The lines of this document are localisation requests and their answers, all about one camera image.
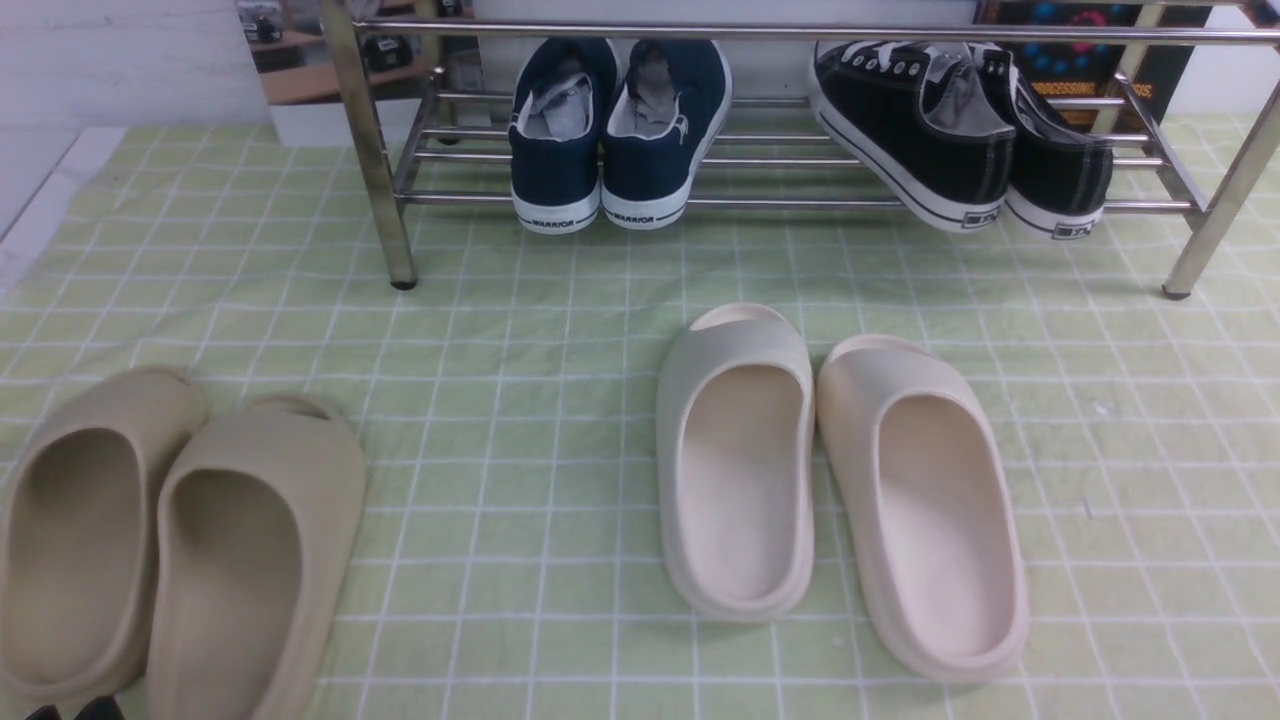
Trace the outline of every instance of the cream slide sandal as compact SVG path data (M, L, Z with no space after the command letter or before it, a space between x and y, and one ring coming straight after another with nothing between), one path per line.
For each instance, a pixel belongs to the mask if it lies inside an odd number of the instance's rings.
M159 501L151 720L294 720L364 511L365 457L325 402L251 400L192 438Z
M37 702L83 702L142 674L155 503L205 423L172 368L136 368L55 410L13 474L0 570L0 676Z
M813 571L813 368L763 305L710 310L667 354L657 445L667 573L699 612L763 621Z
M888 650L940 682L1012 667L1027 580L991 425L960 373L904 340L846 340L818 374L818 427Z

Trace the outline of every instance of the shoe rack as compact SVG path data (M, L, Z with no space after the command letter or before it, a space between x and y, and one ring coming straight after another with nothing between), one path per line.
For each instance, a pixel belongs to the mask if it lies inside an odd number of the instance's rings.
M338 70L338 87L347 119L356 142L360 168L372 206L374 222L392 287L411 290L417 284L417 269L404 231L404 206L503 206L511 204L504 192L424 191L415 188L419 168L424 163L494 163L506 164L511 155L492 149L492 141L503 141L506 128L462 128L448 118L457 104L488 104L509 111L511 96L486 92L447 90L444 68L431 65L425 78L421 104L413 120L404 151L392 167L383 138L372 88L360 59L358 35L422 35L422 36L495 36L495 37L705 37L712 40L749 41L974 41L974 42L1088 42L1125 45L1120 65L1105 96L1053 100L1059 109L1097 110L1093 132L1110 137L1117 146L1139 147L1142 156L1116 158L1116 170L1155 172L1169 192L1167 200L1111 199L1107 213L1181 215L1190 228L1190 237L1164 283L1170 300L1188 297L1196 281L1213 256L1222 237L1242 205L1253 191L1267 163L1280 146L1280 85L1272 90L1262 113L1236 152L1226 176L1212 196L1206 193L1179 160L1160 126L1134 90L1130 77L1137 72L1143 53L1152 45L1270 45L1280 51L1280 20L1275 0L1242 0L1244 14L1253 28L1160 28L1156 27L1164 6L1170 0L1120 0L1144 5L1137 27L1053 27L1053 26L968 26L968 27L877 27L856 24L735 24L735 23L576 23L536 20L477 20L471 18L438 18L433 0L416 0L415 15L364 17L352 14L347 0L321 0L325 36ZM1174 0L1181 5L1235 4L1233 0ZM806 99L799 97L735 97L733 108L803 109ZM1126 108L1143 124L1139 133L1116 133L1116 119ZM483 140L484 150L460 141ZM854 158L787 156L769 146L795 147L826 145L831 140L817 126L812 132L735 133L722 132L716 145L763 147L758 156L707 158L704 165L735 170L778 168L849 168L860 163ZM829 199L771 197L745 195L698 195L689 204L694 208L735 211L777 210L883 210L901 208L897 199Z

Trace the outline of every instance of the canvas sneaker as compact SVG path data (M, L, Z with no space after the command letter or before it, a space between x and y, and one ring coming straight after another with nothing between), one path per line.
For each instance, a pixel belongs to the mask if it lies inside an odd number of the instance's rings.
M724 124L733 78L710 40L641 40L604 128L604 211L653 229L680 219Z
M564 234L595 219L600 131L618 67L612 41L552 38L516 76L507 128L511 199L526 229Z
M1014 128L963 44L854 42L809 67L818 124L925 223L972 232L1000 213Z
M1053 240L1089 234L1111 184L1112 142L1071 129L1018 72L1012 53L974 45L973 55L987 100L1018 129L1005 205Z

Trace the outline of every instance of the white wall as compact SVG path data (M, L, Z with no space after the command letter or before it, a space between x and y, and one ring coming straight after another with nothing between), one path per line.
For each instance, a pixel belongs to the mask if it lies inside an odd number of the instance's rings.
M1207 27L1253 27L1238 8L1213 8ZM1197 47L1169 101L1169 113L1254 113L1280 79L1271 47Z
M521 17L529 0L476 0ZM800 12L797 5L803 4ZM547 17L964 23L969 0L558 0ZM1233 8L1212 23L1245 22ZM498 83L518 46L485 44ZM796 92L804 47L730 44L742 92ZM1280 78L1268 49L1196 51L1171 111L1247 111ZM265 122L269 118L232 0L0 0L0 127Z
M266 119L233 0L0 0L0 127Z

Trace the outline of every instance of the green checkered mat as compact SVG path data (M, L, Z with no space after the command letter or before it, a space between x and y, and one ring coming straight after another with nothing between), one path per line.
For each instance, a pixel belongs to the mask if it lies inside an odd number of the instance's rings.
M1167 129L1212 183L1247 122ZM504 188L490 170L420 182ZM703 179L845 196L863 191L854 177ZM545 238L508 211L411 209L422 279L399 293L352 151L283 149L265 127L134 129L0 304L0 461L140 363L193 368L218 411L280 389L335 401L371 480L314 720L1274 720L1277 197L1274 164L1180 304L1157 295L1178 219L1108 218L1061 245L888 213L691 211L648 234L602 219ZM777 307L815 361L891 333L972 380L1028 562L1033 629L1011 675L945 687L886 652L820 454L799 609L735 626L676 596L655 375L690 320L736 300ZM122 697L145 717L140 687ZM0 701L6 719L29 710Z

